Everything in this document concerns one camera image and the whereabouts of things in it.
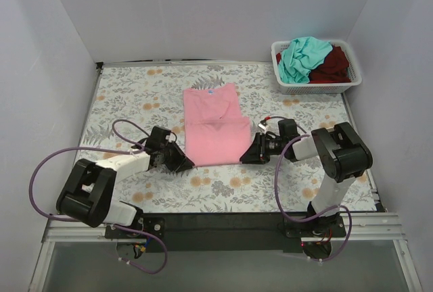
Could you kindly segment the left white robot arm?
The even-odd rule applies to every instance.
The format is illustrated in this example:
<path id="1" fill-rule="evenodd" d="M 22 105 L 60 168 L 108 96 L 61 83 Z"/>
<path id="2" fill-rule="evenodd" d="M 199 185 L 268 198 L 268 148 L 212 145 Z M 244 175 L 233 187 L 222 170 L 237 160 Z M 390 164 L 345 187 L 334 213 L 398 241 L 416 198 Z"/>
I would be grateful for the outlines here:
<path id="1" fill-rule="evenodd" d="M 126 236 L 138 237 L 144 229 L 138 217 L 141 210 L 113 198 L 114 187 L 133 175 L 158 166 L 174 173 L 192 169 L 195 164 L 175 141 L 171 131 L 153 127 L 150 136 L 135 143 L 126 154 L 92 162 L 80 159 L 72 171 L 56 202 L 56 210 L 90 227 L 118 224 Z"/>

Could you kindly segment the pink t shirt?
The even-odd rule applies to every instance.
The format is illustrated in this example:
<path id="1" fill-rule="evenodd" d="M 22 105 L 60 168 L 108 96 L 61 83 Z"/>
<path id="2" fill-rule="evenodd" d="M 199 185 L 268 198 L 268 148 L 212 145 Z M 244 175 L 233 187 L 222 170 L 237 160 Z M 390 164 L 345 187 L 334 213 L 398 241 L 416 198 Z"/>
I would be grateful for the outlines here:
<path id="1" fill-rule="evenodd" d="M 183 91 L 185 153 L 197 167 L 238 164 L 251 144 L 233 83 Z"/>

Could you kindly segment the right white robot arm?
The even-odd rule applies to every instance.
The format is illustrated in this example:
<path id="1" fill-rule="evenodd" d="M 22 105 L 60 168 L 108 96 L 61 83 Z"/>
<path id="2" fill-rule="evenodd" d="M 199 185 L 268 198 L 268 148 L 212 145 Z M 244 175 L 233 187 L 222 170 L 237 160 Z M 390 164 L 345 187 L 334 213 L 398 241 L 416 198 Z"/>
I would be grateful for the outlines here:
<path id="1" fill-rule="evenodd" d="M 283 217 L 289 221 L 304 223 L 314 236 L 321 236 L 331 227 L 331 219 L 335 218 L 343 208 L 342 200 L 354 181 L 370 169 L 373 157 L 369 148 L 347 122 L 334 127 L 318 128 L 307 133 L 295 120 L 276 117 L 279 133 L 267 130 L 266 117 L 259 122 L 260 132 L 256 133 L 251 146 L 241 156 L 243 164 L 266 164 L 272 155 L 279 157 L 274 175 L 274 194 L 277 207 Z M 308 216 L 295 219 L 283 209 L 279 199 L 278 176 L 282 159 L 294 162 L 319 157 L 325 172 L 319 192 L 309 203 Z"/>

